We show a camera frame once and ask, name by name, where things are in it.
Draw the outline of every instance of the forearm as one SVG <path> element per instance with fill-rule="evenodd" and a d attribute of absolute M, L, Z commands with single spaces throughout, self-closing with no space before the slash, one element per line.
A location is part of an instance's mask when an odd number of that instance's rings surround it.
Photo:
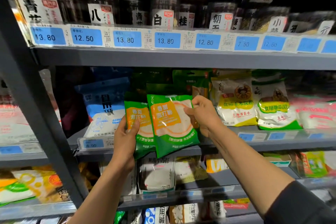
<path fill-rule="evenodd" d="M 263 216 L 281 191 L 294 179 L 264 159 L 222 123 L 212 126 L 210 137 Z"/>
<path fill-rule="evenodd" d="M 68 224 L 113 224 L 127 175 L 128 171 L 112 158 Z"/>

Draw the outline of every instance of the dark shirt sleeve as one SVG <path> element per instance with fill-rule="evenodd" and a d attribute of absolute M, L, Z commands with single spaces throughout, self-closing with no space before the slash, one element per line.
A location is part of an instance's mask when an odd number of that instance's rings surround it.
<path fill-rule="evenodd" d="M 276 198 L 264 220 L 265 224 L 335 224 L 336 213 L 294 181 Z"/>

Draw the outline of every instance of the person's right hand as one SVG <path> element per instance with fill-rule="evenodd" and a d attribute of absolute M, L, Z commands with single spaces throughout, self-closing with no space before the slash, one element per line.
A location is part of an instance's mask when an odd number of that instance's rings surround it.
<path fill-rule="evenodd" d="M 210 137 L 212 128 L 218 124 L 223 124 L 212 102 L 200 95 L 196 96 L 191 102 L 194 108 L 185 107 L 184 112 L 195 117 L 203 136 Z"/>

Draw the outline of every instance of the person's left hand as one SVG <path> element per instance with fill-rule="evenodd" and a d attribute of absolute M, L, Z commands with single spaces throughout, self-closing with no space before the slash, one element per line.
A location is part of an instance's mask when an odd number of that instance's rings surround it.
<path fill-rule="evenodd" d="M 124 116 L 114 133 L 114 149 L 111 162 L 118 165 L 122 170 L 131 172 L 135 161 L 133 153 L 135 151 L 135 137 L 139 131 L 140 122 L 135 120 L 131 130 L 126 128 L 126 116 Z"/>

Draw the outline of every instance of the hand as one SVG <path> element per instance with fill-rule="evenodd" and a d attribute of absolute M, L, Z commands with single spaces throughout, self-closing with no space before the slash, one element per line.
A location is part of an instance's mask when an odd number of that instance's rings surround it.
<path fill-rule="evenodd" d="M 135 137 L 139 131 L 140 122 L 135 120 L 131 130 L 126 128 L 126 116 L 124 116 L 114 133 L 114 150 L 111 162 L 122 170 L 132 171 L 135 165 L 133 153 L 135 151 Z"/>
<path fill-rule="evenodd" d="M 195 117 L 203 136 L 211 137 L 211 129 L 217 124 L 223 124 L 212 102 L 200 95 L 196 96 L 191 102 L 194 108 L 185 107 L 184 112 L 189 116 Z"/>

